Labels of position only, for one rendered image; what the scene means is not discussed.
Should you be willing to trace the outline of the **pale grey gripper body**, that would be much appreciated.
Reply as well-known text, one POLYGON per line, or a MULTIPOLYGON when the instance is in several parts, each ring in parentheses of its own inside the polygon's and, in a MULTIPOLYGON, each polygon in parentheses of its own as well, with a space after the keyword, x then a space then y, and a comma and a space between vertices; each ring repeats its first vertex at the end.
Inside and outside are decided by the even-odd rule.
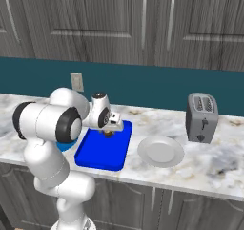
POLYGON ((122 119, 110 119, 109 122, 103 127, 104 131, 118 131, 121 132, 124 129, 124 124, 122 119))

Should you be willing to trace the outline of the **blue tray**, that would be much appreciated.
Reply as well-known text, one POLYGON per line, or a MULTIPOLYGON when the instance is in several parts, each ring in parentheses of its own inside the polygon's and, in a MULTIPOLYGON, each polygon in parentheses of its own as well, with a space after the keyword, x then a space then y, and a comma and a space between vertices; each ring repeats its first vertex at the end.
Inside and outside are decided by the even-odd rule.
POLYGON ((112 136, 89 129, 74 155, 75 164, 93 169, 120 171, 124 167, 132 135, 132 123, 124 120, 123 124, 124 129, 116 131, 112 136))

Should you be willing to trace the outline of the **blue plate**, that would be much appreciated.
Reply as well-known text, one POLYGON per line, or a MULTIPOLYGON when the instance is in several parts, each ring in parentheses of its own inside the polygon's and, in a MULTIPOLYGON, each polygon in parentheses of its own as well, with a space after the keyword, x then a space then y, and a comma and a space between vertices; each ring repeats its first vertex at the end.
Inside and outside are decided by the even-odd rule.
POLYGON ((65 151, 69 150, 76 142, 77 142, 77 139, 75 141, 71 142, 71 143, 60 143, 60 142, 57 142, 56 146, 61 152, 65 152, 65 151))

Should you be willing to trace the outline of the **white plate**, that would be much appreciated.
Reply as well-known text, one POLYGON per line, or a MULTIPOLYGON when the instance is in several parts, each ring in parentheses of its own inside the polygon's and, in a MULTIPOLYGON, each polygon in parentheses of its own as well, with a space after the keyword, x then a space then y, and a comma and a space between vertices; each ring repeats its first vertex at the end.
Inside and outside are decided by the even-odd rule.
POLYGON ((137 148, 141 159, 159 168, 170 168, 184 158, 183 147, 174 139, 166 136, 149 136, 143 139, 137 148))

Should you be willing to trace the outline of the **grey wood lower cupboard door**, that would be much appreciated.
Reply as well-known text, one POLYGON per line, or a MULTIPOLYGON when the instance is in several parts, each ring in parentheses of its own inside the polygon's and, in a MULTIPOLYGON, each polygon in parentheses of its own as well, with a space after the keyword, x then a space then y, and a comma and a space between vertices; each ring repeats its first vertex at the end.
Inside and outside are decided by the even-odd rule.
POLYGON ((0 162, 0 205, 10 224, 23 230, 50 230, 58 220, 56 198, 35 190, 25 166, 0 162))
POLYGON ((161 191, 156 189, 153 212, 150 186, 95 180, 93 197, 84 203, 97 230, 156 230, 161 191))
POLYGON ((174 191, 162 192, 158 230, 244 230, 244 202, 174 191))

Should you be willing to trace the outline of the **grey wood cupboard door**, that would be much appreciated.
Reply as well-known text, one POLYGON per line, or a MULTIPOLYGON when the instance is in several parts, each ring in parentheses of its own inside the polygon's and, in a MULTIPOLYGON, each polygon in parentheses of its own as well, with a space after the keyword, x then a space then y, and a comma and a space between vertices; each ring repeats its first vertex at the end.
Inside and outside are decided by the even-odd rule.
POLYGON ((244 202, 174 191, 162 192, 158 230, 244 230, 244 202))
POLYGON ((38 59, 142 65, 143 0, 23 0, 38 59))
POLYGON ((244 72, 244 0, 160 0, 155 64, 161 67, 244 72))
POLYGON ((161 191, 156 189, 153 212, 150 186, 95 180, 93 197, 84 203, 97 230, 156 230, 161 191))
POLYGON ((17 43, 14 37, 6 2, 5 0, 0 0, 0 56, 35 57, 23 0, 10 0, 10 8, 20 38, 20 44, 17 43))
POLYGON ((10 224, 23 230, 50 230, 58 220, 56 198, 35 190, 25 166, 0 162, 0 205, 10 224))

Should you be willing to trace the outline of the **grey toaster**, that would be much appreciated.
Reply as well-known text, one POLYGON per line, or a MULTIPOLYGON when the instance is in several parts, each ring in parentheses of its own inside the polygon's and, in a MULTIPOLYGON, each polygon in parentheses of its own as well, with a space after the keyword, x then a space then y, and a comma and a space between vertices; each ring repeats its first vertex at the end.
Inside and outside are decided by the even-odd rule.
POLYGON ((187 99, 185 127, 188 140, 210 144, 218 123, 218 108, 213 96, 192 93, 187 99))

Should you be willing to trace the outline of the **grey wood upper cupboard door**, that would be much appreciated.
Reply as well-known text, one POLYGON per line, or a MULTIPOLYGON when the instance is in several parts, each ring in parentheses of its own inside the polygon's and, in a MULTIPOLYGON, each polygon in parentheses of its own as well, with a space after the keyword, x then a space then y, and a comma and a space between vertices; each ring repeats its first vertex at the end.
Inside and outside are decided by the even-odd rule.
POLYGON ((244 0, 160 0, 155 64, 161 67, 244 72, 244 0))
POLYGON ((38 59, 142 65, 143 0, 23 0, 38 59))
POLYGON ((20 38, 20 44, 17 43, 14 37, 6 2, 5 0, 0 0, 0 56, 35 57, 23 0, 10 0, 10 8, 20 38))

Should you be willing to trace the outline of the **beige wall outlet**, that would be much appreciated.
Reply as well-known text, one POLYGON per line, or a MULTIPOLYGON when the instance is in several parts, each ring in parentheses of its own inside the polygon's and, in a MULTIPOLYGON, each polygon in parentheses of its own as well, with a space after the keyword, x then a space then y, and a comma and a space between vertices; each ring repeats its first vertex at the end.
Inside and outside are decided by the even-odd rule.
POLYGON ((78 92, 84 91, 83 77, 81 73, 71 73, 71 86, 78 92))

